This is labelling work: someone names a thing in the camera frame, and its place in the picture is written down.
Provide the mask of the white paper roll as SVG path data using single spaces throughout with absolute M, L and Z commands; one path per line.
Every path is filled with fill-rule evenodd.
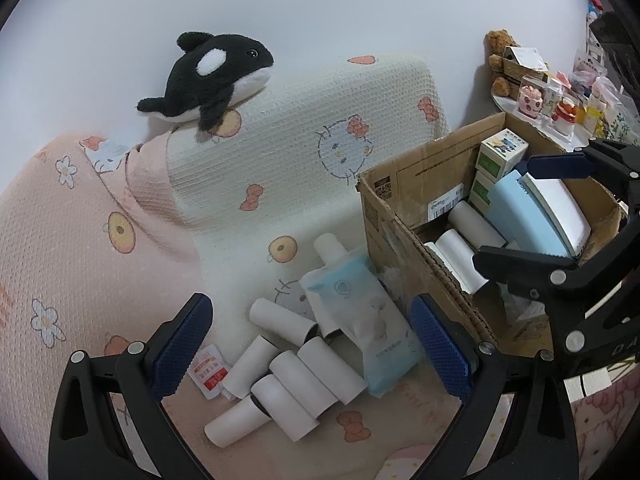
M 244 399 L 250 388 L 269 372 L 269 364 L 280 353 L 280 349 L 263 336 L 257 336 L 242 356 L 232 365 L 222 381 L 222 388 L 230 396 Z
M 367 382 L 321 338 L 314 337 L 297 351 L 298 358 L 343 404 L 368 388 Z
M 293 442 L 303 439 L 319 426 L 318 420 L 303 408 L 273 374 L 260 378 L 250 392 Z
M 276 356 L 269 369 L 313 418 L 318 418 L 337 402 L 337 397 L 291 350 Z
M 318 335 L 318 324 L 265 298 L 258 298 L 250 307 L 250 322 L 274 333 L 281 339 L 301 347 Z
M 204 432 L 206 438 L 213 445 L 218 448 L 226 448 L 264 426 L 270 420 L 271 417 L 254 399 L 254 396 L 247 396 L 209 422 L 205 426 Z

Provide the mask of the white side table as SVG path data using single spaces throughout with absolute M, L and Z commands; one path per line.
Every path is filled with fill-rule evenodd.
M 542 136 L 562 148 L 564 152 L 572 152 L 576 150 L 576 148 L 584 148 L 591 139 L 591 133 L 581 124 L 574 125 L 573 133 L 570 136 L 564 136 L 564 134 L 553 127 L 549 117 L 541 115 L 538 118 L 530 118 L 522 114 L 518 110 L 518 102 L 514 101 L 514 99 L 508 96 L 496 96 L 495 93 L 491 93 L 491 99 L 499 110 L 502 110 L 506 114 L 513 115 L 523 122 L 528 122 L 529 125 L 532 125 Z

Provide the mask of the white green cartoon carton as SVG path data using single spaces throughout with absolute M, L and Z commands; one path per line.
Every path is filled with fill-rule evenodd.
M 504 128 L 480 142 L 475 167 L 497 182 L 514 169 L 528 150 L 528 143 L 509 128 Z

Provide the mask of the white roll in box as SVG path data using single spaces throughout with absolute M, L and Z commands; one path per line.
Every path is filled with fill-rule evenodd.
M 449 229 L 437 240 L 426 242 L 424 246 L 442 260 L 467 294 L 476 294 L 487 283 L 486 278 L 475 269 L 471 246 L 455 229 Z
M 464 200 L 450 210 L 448 221 L 475 249 L 506 246 L 504 237 Z

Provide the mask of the pink cake figurine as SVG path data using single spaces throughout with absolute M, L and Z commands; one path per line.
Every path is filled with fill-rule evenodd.
M 544 95 L 531 84 L 523 84 L 518 89 L 518 111 L 533 119 L 537 119 L 544 104 Z

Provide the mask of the green white small carton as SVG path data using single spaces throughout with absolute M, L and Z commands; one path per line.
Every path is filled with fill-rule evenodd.
M 469 192 L 468 202 L 485 217 L 490 207 L 489 191 L 494 187 L 483 171 L 477 170 Z

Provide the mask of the cardboard box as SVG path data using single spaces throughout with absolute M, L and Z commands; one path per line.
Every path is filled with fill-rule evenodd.
M 470 190 L 480 142 L 504 128 L 523 138 L 533 154 L 560 151 L 528 122 L 499 113 L 381 162 L 360 176 L 357 188 L 369 255 L 378 269 L 399 270 L 403 304 L 430 294 L 475 341 L 487 340 L 506 353 L 532 356 L 552 346 L 547 319 L 538 316 L 508 326 L 496 284 L 467 294 L 423 245 L 424 238 L 444 232 L 446 214 L 439 200 L 455 188 Z

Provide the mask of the red white sachet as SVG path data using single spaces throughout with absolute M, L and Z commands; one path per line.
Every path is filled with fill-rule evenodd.
M 208 344 L 196 352 L 188 374 L 207 400 L 213 400 L 222 393 L 222 382 L 231 367 L 226 363 L 214 344 Z

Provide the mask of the brown teddy bear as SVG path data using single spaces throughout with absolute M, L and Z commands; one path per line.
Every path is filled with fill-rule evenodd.
M 490 30 L 485 36 L 489 48 L 488 65 L 491 70 L 491 93 L 502 98 L 512 98 L 514 84 L 506 78 L 504 52 L 518 43 L 505 29 Z

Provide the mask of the pink Hello Kitty blanket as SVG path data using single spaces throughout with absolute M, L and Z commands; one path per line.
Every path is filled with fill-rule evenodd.
M 61 136 L 2 193 L 1 429 L 37 478 L 72 352 L 145 340 L 204 287 L 167 155 L 168 136 Z

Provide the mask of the light blue refill pouch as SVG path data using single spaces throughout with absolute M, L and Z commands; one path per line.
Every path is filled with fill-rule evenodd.
M 303 276 L 303 288 L 320 297 L 324 312 L 360 350 L 369 392 L 384 396 L 422 361 L 420 341 L 365 250 L 350 252 L 332 233 L 318 236 L 314 249 L 323 266 Z

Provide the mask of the cream Hello Kitty pillow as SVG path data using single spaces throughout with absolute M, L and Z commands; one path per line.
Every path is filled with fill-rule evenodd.
M 209 337 L 227 356 L 256 336 L 254 300 L 318 266 L 318 235 L 362 246 L 360 174 L 449 130 L 426 62 L 407 53 L 273 81 L 238 113 L 231 136 L 183 127 L 167 145 L 178 214 L 213 300 Z

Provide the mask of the orca plush toy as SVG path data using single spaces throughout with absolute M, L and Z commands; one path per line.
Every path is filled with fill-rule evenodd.
M 162 96 L 144 98 L 137 111 L 201 131 L 221 124 L 228 108 L 262 91 L 274 63 L 259 41 L 241 35 L 184 32 L 177 38 L 182 55 L 168 75 Z

